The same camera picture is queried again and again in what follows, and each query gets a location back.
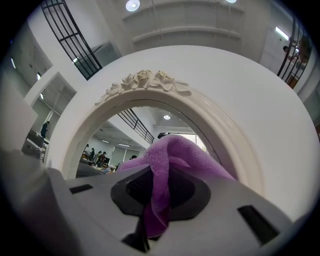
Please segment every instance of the white wall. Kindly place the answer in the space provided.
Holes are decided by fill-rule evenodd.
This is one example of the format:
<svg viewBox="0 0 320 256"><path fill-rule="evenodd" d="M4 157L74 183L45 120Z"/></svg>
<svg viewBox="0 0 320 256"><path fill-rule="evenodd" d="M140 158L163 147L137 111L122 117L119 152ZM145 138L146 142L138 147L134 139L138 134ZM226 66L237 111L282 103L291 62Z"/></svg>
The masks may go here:
<svg viewBox="0 0 320 256"><path fill-rule="evenodd" d="M124 156L124 162L128 161L132 156L139 156L139 151L127 149Z"/></svg>
<svg viewBox="0 0 320 256"><path fill-rule="evenodd" d="M37 113L37 118L32 126L32 129L35 132L40 133L43 124L46 122L46 118L49 115L51 109L41 100L37 99L36 102L34 103L32 109Z"/></svg>
<svg viewBox="0 0 320 256"><path fill-rule="evenodd" d="M318 126L320 121L320 83L304 102L304 106L308 110L314 125Z"/></svg>
<svg viewBox="0 0 320 256"><path fill-rule="evenodd" d="M286 53L284 52L283 47L289 46L289 43L290 43L288 40L285 40L283 36L277 33L275 29L276 27L278 27L288 36L291 36L292 27L293 27L292 18L284 15L284 13L280 11L279 8L280 8L279 5L277 5L276 3L271 5L270 19L267 23L267 33L263 42L263 45L264 45L263 53L259 60L259 63L261 65L263 65L264 67L266 67L267 69L269 69L275 74L278 74L278 71L286 56ZM297 35L298 35L298 29L296 29L295 38L297 37ZM288 64L289 64L289 61L285 64L282 74L285 72ZM288 76L292 66L289 67L285 77Z"/></svg>
<svg viewBox="0 0 320 256"><path fill-rule="evenodd" d="M140 121L143 123L145 128L151 133L151 135L154 137L154 125L156 124L152 114L148 110L148 108L144 107L133 107L133 112L136 114L136 116L140 119Z"/></svg>
<svg viewBox="0 0 320 256"><path fill-rule="evenodd" d="M320 58L316 51L313 51L313 56L315 57L315 64L310 72L310 75L306 79L306 82L298 90L297 94L302 102L305 102L312 92L316 89L317 85L320 82Z"/></svg>
<svg viewBox="0 0 320 256"><path fill-rule="evenodd" d="M108 41L108 27L95 0L65 1L90 48Z"/></svg>
<svg viewBox="0 0 320 256"><path fill-rule="evenodd" d="M140 150L139 155L137 155L138 158L143 157L145 153L145 150Z"/></svg>
<svg viewBox="0 0 320 256"><path fill-rule="evenodd" d="M110 122L113 126L117 127L121 132L123 132L125 135L127 135L129 138L131 138L133 141L138 143L143 148L147 149L148 147L150 147L150 144L146 142L144 138L142 138L117 114L109 118L108 122Z"/></svg>
<svg viewBox="0 0 320 256"><path fill-rule="evenodd" d="M112 157L110 159L110 164L113 166L117 166L118 164L124 161L124 157L126 154L126 149L122 147L114 147L114 151Z"/></svg>
<svg viewBox="0 0 320 256"><path fill-rule="evenodd" d="M158 139L158 135L160 133L173 133L173 134L195 134L195 132L191 128L181 129L179 127L170 127L170 126L155 126L154 127L154 141L156 142Z"/></svg>
<svg viewBox="0 0 320 256"><path fill-rule="evenodd" d="M31 88L31 86L13 67L9 56L6 56L1 62L0 77L1 84L8 84L15 87L22 97L25 97Z"/></svg>
<svg viewBox="0 0 320 256"><path fill-rule="evenodd" d="M88 141L89 149L88 151L91 152L91 149L94 148L94 152L97 154L99 151L102 153L105 151L105 157L111 158L112 152L114 151L115 145L112 143L106 143L101 141L101 139L98 139L96 137L91 137L91 139Z"/></svg>
<svg viewBox="0 0 320 256"><path fill-rule="evenodd" d="M108 26L107 37L119 56L125 56L135 51L130 37L130 31L125 28L122 14L117 11L113 1L95 0Z"/></svg>
<svg viewBox="0 0 320 256"><path fill-rule="evenodd" d="M259 62L265 44L271 17L269 1L248 0L244 24L241 29L242 46L240 54Z"/></svg>
<svg viewBox="0 0 320 256"><path fill-rule="evenodd" d="M0 78L0 148L21 150L37 114L12 84Z"/></svg>
<svg viewBox="0 0 320 256"><path fill-rule="evenodd" d="M56 124L59 121L60 115L58 115L56 112L53 112L52 116L49 119L50 124L48 125L48 130L45 134L46 137L51 138L52 133L55 130Z"/></svg>

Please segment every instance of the staircase railing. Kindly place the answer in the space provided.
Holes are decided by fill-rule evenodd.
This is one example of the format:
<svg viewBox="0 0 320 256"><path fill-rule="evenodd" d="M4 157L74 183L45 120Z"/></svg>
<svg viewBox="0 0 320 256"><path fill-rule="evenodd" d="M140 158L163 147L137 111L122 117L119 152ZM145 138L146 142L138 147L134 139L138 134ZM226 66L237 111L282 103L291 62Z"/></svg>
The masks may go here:
<svg viewBox="0 0 320 256"><path fill-rule="evenodd" d="M292 15L292 19L292 33L289 38L289 45L277 76L281 77L293 89L309 62L312 44L302 24L294 15Z"/></svg>
<svg viewBox="0 0 320 256"><path fill-rule="evenodd" d="M102 66L80 32L65 0L44 0L41 8L65 53L89 80Z"/></svg>
<svg viewBox="0 0 320 256"><path fill-rule="evenodd" d="M148 129L144 126L144 124L140 121L140 119L137 117L137 115L131 108L120 112L118 115L133 130L135 130L137 134L144 138L146 142L148 142L149 144L152 144L154 142L155 138L151 135L151 133L148 131Z"/></svg>

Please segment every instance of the fluorescent ceiling light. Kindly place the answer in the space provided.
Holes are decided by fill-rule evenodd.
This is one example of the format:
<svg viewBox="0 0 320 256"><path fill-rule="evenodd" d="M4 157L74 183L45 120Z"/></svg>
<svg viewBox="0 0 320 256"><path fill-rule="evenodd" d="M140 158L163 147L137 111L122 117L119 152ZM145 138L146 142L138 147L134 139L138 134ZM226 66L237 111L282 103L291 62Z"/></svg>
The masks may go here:
<svg viewBox="0 0 320 256"><path fill-rule="evenodd" d="M139 1L139 0L129 0L129 1L125 4L125 8L126 8L129 12L134 12L134 11L138 10L139 7L140 7L140 1Z"/></svg>
<svg viewBox="0 0 320 256"><path fill-rule="evenodd" d="M125 146L125 147L131 147L131 146L129 146L129 145L124 145L124 144L120 144L120 143L118 143L118 145L120 145L120 146Z"/></svg>
<svg viewBox="0 0 320 256"><path fill-rule="evenodd" d="M14 68L16 68L16 66L15 66L15 63L14 63L14 60L11 58L11 63L12 63L12 66L14 67Z"/></svg>
<svg viewBox="0 0 320 256"><path fill-rule="evenodd" d="M285 40L289 40L289 36L287 36L287 34L285 32L283 32L280 28L278 28L277 26L275 27L275 31L277 31L281 36L283 36L285 38Z"/></svg>

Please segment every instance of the person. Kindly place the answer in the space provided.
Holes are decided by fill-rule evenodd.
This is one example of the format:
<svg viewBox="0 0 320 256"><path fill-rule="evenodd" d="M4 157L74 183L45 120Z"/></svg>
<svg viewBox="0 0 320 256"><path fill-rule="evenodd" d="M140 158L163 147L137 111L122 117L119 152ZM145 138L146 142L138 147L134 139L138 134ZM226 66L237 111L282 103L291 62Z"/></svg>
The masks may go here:
<svg viewBox="0 0 320 256"><path fill-rule="evenodd" d="M289 55L288 60L299 58L298 60L301 63L305 64L308 62L310 55L311 55L311 49L312 49L311 44L310 44L308 37L306 35L302 36L299 39L298 43L299 43L298 47L296 47L296 45L294 45L294 47L296 47L296 49L297 49L297 53L293 54L293 56ZM283 47L283 50L285 53L287 53L289 51L289 47L285 45Z"/></svg>
<svg viewBox="0 0 320 256"><path fill-rule="evenodd" d="M91 153L90 153L90 155L89 155L89 160L90 160L90 161L93 161L93 160L94 160L94 157L95 157L95 149L92 148L92 149L91 149Z"/></svg>
<svg viewBox="0 0 320 256"><path fill-rule="evenodd" d="M111 169L108 165L104 169L101 170L104 174L111 172Z"/></svg>
<svg viewBox="0 0 320 256"><path fill-rule="evenodd" d="M96 155L95 155L95 157L94 157L94 159L93 159L94 165L96 165L96 164L97 164L98 159L99 159L99 157L100 157L101 153L102 153L102 152L101 152L101 151L99 151L99 152L98 152L98 154L96 154Z"/></svg>
<svg viewBox="0 0 320 256"><path fill-rule="evenodd" d="M285 53L287 53L288 51L289 51L289 47L288 46L284 46L283 48L283 51L285 52ZM290 61L291 59L295 59L295 58L297 58L298 57L298 55L299 55L299 53L297 52L296 54L294 54L293 56L291 56L290 54L288 55L288 60Z"/></svg>
<svg viewBox="0 0 320 256"><path fill-rule="evenodd" d="M98 167L102 167L102 165L104 164L105 159L106 159L106 151L104 151L102 153L102 155L100 155L99 161L98 161Z"/></svg>
<svg viewBox="0 0 320 256"><path fill-rule="evenodd" d="M48 122L45 122L43 125L42 125L42 129L41 129L41 136L43 137L43 138L45 138L46 137L46 133L47 133L47 131L48 131L48 125L50 124L50 122L48 121Z"/></svg>
<svg viewBox="0 0 320 256"><path fill-rule="evenodd" d="M83 150L83 153L87 153L86 149L89 148L89 144L87 144Z"/></svg>

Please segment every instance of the white pillar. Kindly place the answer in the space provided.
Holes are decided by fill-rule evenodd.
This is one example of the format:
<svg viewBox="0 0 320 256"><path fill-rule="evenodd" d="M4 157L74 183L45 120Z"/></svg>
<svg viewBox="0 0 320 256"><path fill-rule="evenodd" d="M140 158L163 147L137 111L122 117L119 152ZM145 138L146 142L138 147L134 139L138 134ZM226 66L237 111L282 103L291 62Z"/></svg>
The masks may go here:
<svg viewBox="0 0 320 256"><path fill-rule="evenodd" d="M33 106L40 96L40 93L47 88L50 82L57 76L58 70L52 66L41 76L41 78L31 87L24 100L29 106Z"/></svg>
<svg viewBox="0 0 320 256"><path fill-rule="evenodd" d="M38 115L15 86L10 83L0 85L0 148L21 150Z"/></svg>

